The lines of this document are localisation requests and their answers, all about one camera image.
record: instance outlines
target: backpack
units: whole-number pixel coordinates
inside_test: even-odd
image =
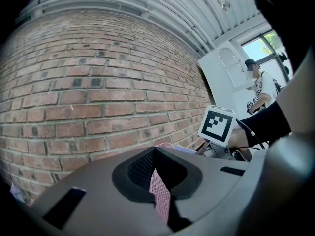
[[[273,80],[274,80],[274,84],[275,84],[275,87],[276,87],[276,90],[277,90],[277,94],[279,94],[280,93],[280,91],[281,91],[281,85],[278,83],[278,81],[276,80],[276,79],[274,79],[274,78],[272,78]]]

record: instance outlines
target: white t-shirt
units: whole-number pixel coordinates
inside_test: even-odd
[[[277,89],[274,80],[269,73],[264,72],[255,81],[255,86],[253,86],[252,89],[255,91],[256,96],[258,97],[261,93],[265,93],[266,95],[270,96],[270,100],[265,103],[266,108],[276,101]]]

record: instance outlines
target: white cube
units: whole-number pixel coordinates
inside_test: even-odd
[[[226,147],[234,127],[235,119],[236,113],[231,109],[215,105],[208,106],[198,135],[217,145]]]

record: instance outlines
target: brick wall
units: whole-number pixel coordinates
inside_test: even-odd
[[[42,17],[1,50],[1,173],[32,200],[89,161],[162,142],[197,148],[210,99],[197,56],[153,24]]]

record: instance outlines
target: black cable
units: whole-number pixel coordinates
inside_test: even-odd
[[[249,147],[249,146],[242,146],[242,147],[238,147],[236,150],[239,150],[241,148],[253,148],[253,149],[256,149],[256,150],[260,150],[259,148],[256,148],[256,147]]]
[[[262,149],[265,149],[265,146],[262,144],[262,142],[259,140],[259,138],[256,136],[255,132],[253,132],[246,124],[242,123],[240,120],[236,119],[237,124],[243,128],[247,133],[252,135],[253,137],[256,138],[258,141],[259,145],[261,146]]]

